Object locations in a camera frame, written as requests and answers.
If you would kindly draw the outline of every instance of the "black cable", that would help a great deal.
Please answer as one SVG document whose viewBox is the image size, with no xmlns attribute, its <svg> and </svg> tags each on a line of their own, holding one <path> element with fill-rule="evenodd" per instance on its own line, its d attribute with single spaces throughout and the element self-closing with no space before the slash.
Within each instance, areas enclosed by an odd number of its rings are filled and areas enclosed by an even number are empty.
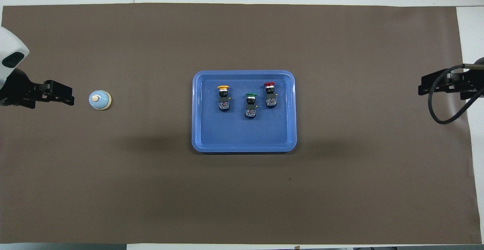
<svg viewBox="0 0 484 250">
<path fill-rule="evenodd" d="M 455 121 L 456 119 L 458 119 L 467 110 L 467 108 L 469 108 L 470 105 L 473 104 L 477 100 L 477 98 L 479 98 L 484 93 L 484 87 L 479 89 L 479 91 L 477 91 L 477 93 L 475 93 L 472 97 L 470 97 L 469 101 L 467 103 L 465 103 L 465 105 L 455 115 L 453 115 L 450 119 L 443 121 L 443 120 L 440 120 L 435 115 L 434 109 L 432 107 L 432 95 L 434 94 L 434 91 L 437 88 L 437 84 L 447 73 L 451 73 L 452 71 L 454 71 L 456 69 L 464 68 L 464 67 L 465 67 L 464 64 L 460 64 L 460 65 L 453 66 L 453 67 L 448 68 L 448 69 L 444 69 L 444 71 L 442 71 L 442 73 L 435 79 L 434 83 L 432 83 L 432 87 L 430 88 L 430 90 L 428 92 L 428 100 L 427 100 L 428 110 L 430 112 L 430 115 L 434 119 L 434 121 L 436 121 L 438 124 L 449 124 L 449 123 Z"/>
</svg>

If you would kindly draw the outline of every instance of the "brown mat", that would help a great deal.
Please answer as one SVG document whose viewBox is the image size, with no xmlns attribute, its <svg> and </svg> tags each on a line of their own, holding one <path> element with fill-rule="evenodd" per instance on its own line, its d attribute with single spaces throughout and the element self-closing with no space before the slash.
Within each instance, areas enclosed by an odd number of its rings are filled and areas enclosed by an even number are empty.
<svg viewBox="0 0 484 250">
<path fill-rule="evenodd" d="M 417 95 L 462 62 L 453 7 L 23 6 L 2 26 L 77 100 L 0 109 L 2 243 L 481 242 L 466 117 Z M 193 75 L 243 69 L 294 74 L 292 152 L 192 148 Z"/>
</svg>

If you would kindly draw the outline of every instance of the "white robot shell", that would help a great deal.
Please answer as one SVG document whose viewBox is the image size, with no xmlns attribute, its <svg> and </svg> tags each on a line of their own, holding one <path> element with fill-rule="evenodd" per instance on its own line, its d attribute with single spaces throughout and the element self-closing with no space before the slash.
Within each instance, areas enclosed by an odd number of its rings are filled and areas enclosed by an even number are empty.
<svg viewBox="0 0 484 250">
<path fill-rule="evenodd" d="M 30 51 L 13 33 L 0 26 L 0 89 L 7 77 Z"/>
</svg>

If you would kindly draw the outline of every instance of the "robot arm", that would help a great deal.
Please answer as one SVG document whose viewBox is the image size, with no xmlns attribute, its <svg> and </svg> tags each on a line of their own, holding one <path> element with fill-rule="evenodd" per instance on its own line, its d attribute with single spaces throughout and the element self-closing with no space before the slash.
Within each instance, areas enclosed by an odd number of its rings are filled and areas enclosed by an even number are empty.
<svg viewBox="0 0 484 250">
<path fill-rule="evenodd" d="M 453 72 L 460 68 L 469 70 L 460 73 Z M 460 64 L 425 75 L 421 81 L 419 95 L 428 94 L 427 104 L 430 115 L 439 124 L 449 124 L 458 119 L 479 97 L 484 96 L 484 57 L 474 64 Z M 469 101 L 450 119 L 443 121 L 437 118 L 432 108 L 432 95 L 435 92 L 459 92 L 461 100 L 469 99 Z"/>
<path fill-rule="evenodd" d="M 74 105 L 72 88 L 53 80 L 36 84 L 17 65 L 29 49 L 13 33 L 0 26 L 0 106 L 35 108 L 35 102 L 62 102 Z"/>
</svg>

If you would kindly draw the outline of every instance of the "tray rim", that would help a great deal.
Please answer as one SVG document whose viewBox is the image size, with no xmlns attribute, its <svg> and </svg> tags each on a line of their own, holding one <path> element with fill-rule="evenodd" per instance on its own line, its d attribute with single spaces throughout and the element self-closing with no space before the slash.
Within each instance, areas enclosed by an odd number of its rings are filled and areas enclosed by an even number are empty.
<svg viewBox="0 0 484 250">
<path fill-rule="evenodd" d="M 287 75 L 291 81 L 290 91 L 292 96 L 291 103 L 291 128 L 292 128 L 292 141 L 286 142 L 284 145 L 267 146 L 264 147 L 200 147 L 197 144 L 197 127 L 200 124 L 197 123 L 197 82 L 201 76 L 209 75 Z M 199 152 L 289 152 L 296 147 L 297 144 L 297 126 L 296 126 L 296 80 L 294 75 L 287 70 L 201 70 L 193 76 L 192 79 L 192 147 Z"/>
</svg>

